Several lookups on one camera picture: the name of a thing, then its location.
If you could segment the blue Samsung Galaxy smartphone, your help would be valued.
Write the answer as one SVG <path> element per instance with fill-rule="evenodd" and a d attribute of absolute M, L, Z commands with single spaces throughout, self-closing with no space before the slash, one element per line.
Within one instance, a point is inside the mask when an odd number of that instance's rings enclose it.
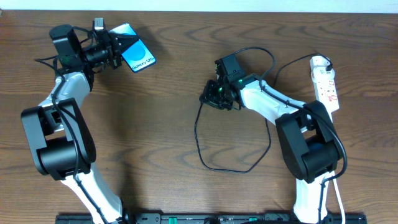
<path fill-rule="evenodd" d="M 138 41 L 122 54 L 124 61 L 134 73 L 149 68 L 156 63 L 156 58 L 147 48 L 141 38 L 136 34 L 135 30 L 130 26 L 130 24 L 122 24 L 111 29 L 110 32 L 123 35 L 136 35 L 138 37 Z"/>

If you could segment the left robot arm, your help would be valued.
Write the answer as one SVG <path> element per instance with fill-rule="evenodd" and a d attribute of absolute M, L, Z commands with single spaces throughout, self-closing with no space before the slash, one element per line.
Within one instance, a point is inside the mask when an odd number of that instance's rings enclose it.
<path fill-rule="evenodd" d="M 120 67 L 123 54 L 141 39 L 128 23 L 106 30 L 103 19 L 96 18 L 92 30 L 83 30 L 89 41 L 84 47 L 76 30 L 70 24 L 50 30 L 57 50 L 49 64 L 55 86 L 38 106 L 21 113 L 32 159 L 39 173 L 77 195 L 93 223 L 136 223 L 95 164 L 96 147 L 80 107 L 93 89 L 95 74 Z"/>

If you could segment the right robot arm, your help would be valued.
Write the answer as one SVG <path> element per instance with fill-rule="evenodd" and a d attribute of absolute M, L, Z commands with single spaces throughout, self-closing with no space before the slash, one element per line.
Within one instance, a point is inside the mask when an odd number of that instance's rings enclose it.
<path fill-rule="evenodd" d="M 215 60 L 216 79 L 208 80 L 201 105 L 218 110 L 247 108 L 262 115 L 277 130 L 283 160 L 296 179 L 294 215 L 302 223 L 324 223 L 326 191 L 348 165 L 346 150 L 333 125 L 339 109 L 331 60 L 310 54 L 315 101 L 294 100 L 275 90 L 257 74 L 247 75 L 236 54 Z"/>

